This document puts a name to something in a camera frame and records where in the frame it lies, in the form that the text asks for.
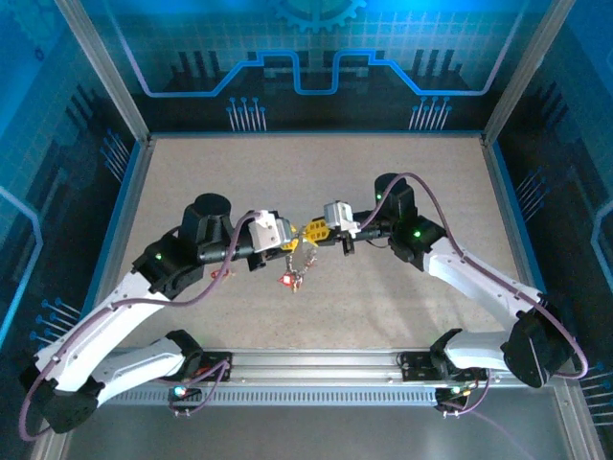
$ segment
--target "vent grille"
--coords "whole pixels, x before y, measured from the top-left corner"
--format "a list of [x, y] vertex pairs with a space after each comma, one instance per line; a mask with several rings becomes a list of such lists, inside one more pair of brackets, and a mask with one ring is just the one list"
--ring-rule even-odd
[[[198, 404], [208, 394], [194, 395], [181, 404]], [[169, 389], [134, 389], [110, 400], [115, 405], [166, 405]], [[432, 388], [220, 388], [211, 405], [422, 405], [436, 404]]]

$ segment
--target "gear graphic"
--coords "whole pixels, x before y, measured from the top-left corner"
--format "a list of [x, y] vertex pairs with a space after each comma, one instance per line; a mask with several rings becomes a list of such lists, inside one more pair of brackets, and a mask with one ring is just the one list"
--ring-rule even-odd
[[346, 20], [356, 17], [365, 0], [268, 0], [278, 18], [285, 19], [288, 27], [298, 26], [300, 32], [322, 29], [332, 32], [334, 26], [344, 27]]
[[52, 37], [57, 26], [54, 0], [4, 0], [2, 3], [34, 45], [40, 46]]

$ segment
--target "blue wall panel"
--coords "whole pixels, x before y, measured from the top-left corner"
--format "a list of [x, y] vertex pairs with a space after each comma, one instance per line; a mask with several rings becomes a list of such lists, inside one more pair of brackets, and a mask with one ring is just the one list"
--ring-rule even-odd
[[[594, 377], [613, 370], [611, 19], [611, 2], [578, 0], [499, 139], [545, 284], [572, 301], [601, 363], [584, 385], [593, 404], [608, 391]], [[611, 449], [610, 405], [592, 410]]]
[[152, 131], [243, 131], [480, 129], [549, 2], [101, 3]]
[[78, 317], [133, 144], [53, 0], [0, 2], [0, 458], [28, 448], [14, 358]]

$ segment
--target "red object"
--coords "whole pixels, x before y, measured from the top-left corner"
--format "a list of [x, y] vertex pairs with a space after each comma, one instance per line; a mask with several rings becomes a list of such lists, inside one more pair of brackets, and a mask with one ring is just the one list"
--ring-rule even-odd
[[285, 273], [284, 276], [279, 278], [279, 283], [281, 283], [284, 286], [291, 286], [294, 283], [294, 277], [290, 275], [289, 273]]
[[197, 371], [195, 371], [194, 377], [201, 376], [202, 374], [204, 374], [205, 372], [210, 371], [210, 370], [211, 370], [211, 366], [201, 367]]
[[[219, 275], [219, 270], [215, 270], [211, 272], [211, 278], [215, 279]], [[226, 273], [223, 275], [224, 278], [230, 275], [230, 270], [226, 270]]]

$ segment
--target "blue light strip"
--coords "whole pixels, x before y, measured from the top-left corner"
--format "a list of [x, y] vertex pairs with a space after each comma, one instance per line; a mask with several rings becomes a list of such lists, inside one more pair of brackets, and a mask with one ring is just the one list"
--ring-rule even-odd
[[502, 176], [503, 185], [505, 187], [504, 192], [506, 192], [507, 196], [509, 197], [509, 204], [511, 205], [513, 218], [517, 223], [519, 238], [521, 240], [522, 246], [524, 247], [524, 251], [526, 252], [526, 258], [528, 259], [528, 269], [533, 275], [534, 287], [542, 292], [547, 292], [545, 288], [545, 281], [543, 280], [543, 276], [540, 273], [540, 268], [538, 267], [538, 262], [536, 261], [533, 245], [530, 241], [530, 235], [528, 235], [528, 228], [526, 227], [526, 222], [524, 222], [521, 210], [519, 209], [519, 202], [517, 201], [517, 196], [515, 195], [515, 190], [511, 182], [511, 176], [509, 175], [509, 171], [507, 170], [507, 164], [505, 163], [505, 159], [502, 156], [502, 151], [500, 150], [498, 142], [494, 143], [493, 151], [494, 156], [496, 157], [496, 162], [498, 163], [500, 175]]
[[611, 211], [613, 211], [613, 200], [604, 204], [601, 209], [599, 209], [596, 213], [596, 216], [594, 217], [594, 229], [592, 230], [592, 237], [590, 238], [590, 243], [592, 244], [592, 248], [594, 249], [594, 254], [596, 254], [598, 263], [601, 266], [602, 275], [604, 275], [604, 279], [609, 284], [609, 288], [613, 290], [613, 275], [611, 274], [611, 267], [606, 261], [604, 253], [602, 252], [601, 245], [598, 242], [598, 235], [601, 233], [602, 221], [609, 215]]
[[134, 57], [132, 51], [130, 50], [129, 45], [127, 44], [127, 40], [117, 22], [117, 18], [114, 13], [110, 9], [110, 6], [106, 3], [106, 10], [108, 12], [109, 19], [117, 33], [117, 36], [124, 48], [125, 55], [127, 59], [130, 61], [132, 69], [134, 70], [134, 74], [138, 82], [145, 94], [150, 96], [151, 98], [214, 98], [218, 96], [219, 93], [234, 79], [234, 77], [240, 72], [242, 69], [251, 68], [251, 67], [263, 67], [265, 58], [291, 58], [292, 61], [292, 69], [293, 69], [293, 77], [294, 77], [294, 90], [297, 94], [302, 96], [330, 96], [335, 94], [338, 91], [339, 80], [340, 80], [340, 60], [344, 57], [349, 56], [362, 56], [368, 57], [368, 65], [372, 66], [387, 66], [390, 67], [396, 75], [409, 87], [411, 88], [415, 94], [418, 96], [483, 96], [488, 93], [491, 85], [493, 84], [494, 79], [496, 78], [496, 74], [498, 73], [498, 69], [500, 68], [502, 61], [507, 55], [507, 51], [511, 46], [512, 40], [515, 37], [517, 29], [524, 17], [524, 13], [530, 4], [530, 0], [526, 0], [520, 12], [517, 14], [515, 21], [511, 27], [509, 35], [505, 40], [505, 44], [500, 50], [500, 54], [498, 55], [498, 59], [494, 62], [494, 65], [489, 73], [488, 80], [486, 81], [486, 85], [481, 90], [439, 90], [439, 89], [420, 89], [417, 84], [409, 78], [408, 75], [400, 68], [400, 66], [391, 59], [378, 59], [376, 58], [376, 50], [373, 49], [346, 49], [336, 52], [334, 55], [334, 59], [332, 60], [332, 84], [330, 89], [303, 89], [301, 82], [301, 69], [300, 69], [300, 60], [298, 58], [298, 54], [295, 51], [291, 50], [278, 50], [278, 51], [257, 51], [255, 60], [243, 60], [240, 61], [234, 68], [219, 82], [219, 84], [212, 91], [171, 91], [171, 92], [154, 92], [151, 91], [148, 87], [147, 81], [141, 68], [136, 62], [136, 58]]
[[11, 304], [9, 305], [9, 310], [2, 321], [2, 327], [0, 328], [0, 349], [2, 349], [2, 345], [4, 344], [5, 339], [7, 338], [7, 334], [9, 333], [9, 328], [11, 327], [12, 320], [17, 313], [17, 309], [19, 308], [19, 304], [21, 303], [21, 299], [23, 298], [23, 294], [26, 291], [26, 287], [28, 286], [28, 282], [30, 281], [30, 277], [32, 276], [32, 272], [34, 271], [34, 266], [36, 265], [36, 261], [38, 261], [38, 257], [40, 256], [40, 251], [42, 251], [43, 241], [42, 241], [42, 232], [40, 230], [40, 220], [38, 219], [38, 214], [35, 213], [32, 209], [30, 209], [25, 203], [17, 199], [15, 195], [9, 192], [4, 187], [0, 187], [0, 196], [2, 196], [6, 201], [12, 204], [15, 208], [17, 208], [21, 214], [23, 214], [26, 218], [30, 220], [32, 223], [32, 228], [34, 231], [34, 238], [36, 240], [36, 245], [34, 246], [34, 251], [32, 251], [32, 255], [28, 260], [28, 264], [26, 265], [26, 269], [23, 272], [23, 276], [19, 281], [19, 285], [15, 290], [15, 294], [12, 297]]
[[113, 239], [115, 238], [115, 233], [117, 232], [117, 227], [120, 222], [120, 216], [122, 210], [124, 209], [125, 199], [127, 197], [127, 189], [130, 186], [130, 179], [134, 174], [136, 162], [140, 153], [141, 146], [137, 142], [134, 144], [134, 148], [132, 149], [132, 153], [130, 154], [130, 159], [127, 163], [124, 180], [122, 182], [121, 188], [119, 189], [117, 200], [115, 201], [115, 207], [113, 208], [111, 220], [108, 222], [108, 228], [106, 229], [104, 241], [102, 242], [100, 257], [98, 258], [98, 262], [96, 263], [94, 275], [92, 276], [92, 281], [89, 284], [89, 289], [87, 290], [87, 296], [85, 297], [85, 301], [83, 302], [83, 308], [80, 313], [81, 318], [83, 318], [83, 316], [85, 316], [94, 308], [94, 300], [96, 299], [96, 294], [98, 292], [98, 288], [102, 280], [104, 267], [106, 266], [106, 262], [108, 261], [108, 256], [111, 249], [111, 245], [113, 243]]

